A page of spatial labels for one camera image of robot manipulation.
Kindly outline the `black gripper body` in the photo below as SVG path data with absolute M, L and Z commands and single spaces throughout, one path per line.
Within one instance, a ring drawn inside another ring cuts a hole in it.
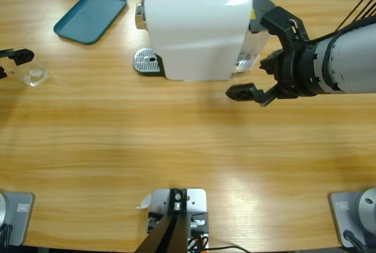
M 320 77 L 314 72 L 317 42 L 305 43 L 295 38 L 280 39 L 282 49 L 276 55 L 273 68 L 277 84 L 273 92 L 277 99 L 296 99 L 323 95 Z

